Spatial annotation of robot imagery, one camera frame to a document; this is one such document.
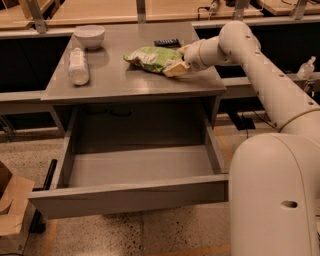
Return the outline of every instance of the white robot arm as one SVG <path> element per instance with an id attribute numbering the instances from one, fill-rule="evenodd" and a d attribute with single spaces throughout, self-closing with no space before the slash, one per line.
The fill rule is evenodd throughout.
<path id="1" fill-rule="evenodd" d="M 183 49 L 194 71 L 240 65 L 279 130 L 248 139 L 233 156 L 232 255 L 319 256 L 314 201 L 320 197 L 320 108 L 260 49 L 241 21 Z"/>

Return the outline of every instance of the drawer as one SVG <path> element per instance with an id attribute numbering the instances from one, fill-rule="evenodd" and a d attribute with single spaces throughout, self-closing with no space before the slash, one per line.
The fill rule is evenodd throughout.
<path id="1" fill-rule="evenodd" d="M 77 106 L 62 151 L 29 196 L 48 219 L 227 200 L 200 99 Z"/>

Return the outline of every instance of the crumpled bag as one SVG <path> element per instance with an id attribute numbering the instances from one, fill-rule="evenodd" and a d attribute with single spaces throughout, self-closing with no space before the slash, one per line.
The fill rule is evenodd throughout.
<path id="1" fill-rule="evenodd" d="M 130 54 L 123 55 L 125 61 L 146 71 L 164 74 L 167 77 L 176 76 L 170 71 L 172 67 L 187 65 L 182 57 L 183 55 L 178 51 L 164 47 L 141 47 Z"/>

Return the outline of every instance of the workbench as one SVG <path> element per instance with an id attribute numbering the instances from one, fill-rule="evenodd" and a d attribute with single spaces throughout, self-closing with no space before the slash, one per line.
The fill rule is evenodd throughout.
<path id="1" fill-rule="evenodd" d="M 157 39 L 192 43 L 191 24 L 105 29 L 102 47 L 86 51 L 90 81 L 75 86 L 68 78 L 69 53 L 82 47 L 72 36 L 41 97 L 74 111 L 51 188 L 31 202 L 53 219 L 226 201 L 227 170 L 213 134 L 226 89 L 216 69 L 169 79 L 122 59 Z"/>
<path id="2" fill-rule="evenodd" d="M 275 16 L 290 15 L 298 1 L 295 0 L 255 0 L 261 8 L 266 9 Z M 308 2 L 304 12 L 305 15 L 320 14 L 320 4 Z"/>
<path id="3" fill-rule="evenodd" d="M 0 29 L 28 29 L 33 22 L 26 19 L 20 5 L 0 10 Z"/>
<path id="4" fill-rule="evenodd" d="M 212 0 L 146 0 L 145 12 L 147 22 L 197 20 L 198 8 L 210 6 Z M 200 19 L 231 18 L 234 7 L 226 6 L 224 0 L 216 14 L 209 17 L 208 11 L 200 10 Z M 263 14 L 249 6 L 244 11 L 244 17 L 261 17 Z M 48 20 L 49 26 L 68 26 L 97 23 L 129 23 L 137 22 L 136 1 L 120 0 L 114 4 L 108 1 L 66 0 L 52 19 Z"/>

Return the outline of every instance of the floor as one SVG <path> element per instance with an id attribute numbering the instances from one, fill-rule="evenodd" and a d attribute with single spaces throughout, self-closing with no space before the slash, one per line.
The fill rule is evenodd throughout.
<path id="1" fill-rule="evenodd" d="M 238 131 L 227 115 L 218 115 L 215 133 L 226 165 L 238 145 L 258 133 L 273 132 L 260 118 L 263 111 L 243 113 L 255 130 Z M 59 159 L 63 139 L 57 129 L 19 131 L 12 142 L 0 133 L 0 160 L 16 174 L 41 187 L 51 159 Z M 144 255 L 228 256 L 230 227 L 228 203 L 108 216 L 45 220 L 46 230 L 29 234 L 26 256 Z"/>

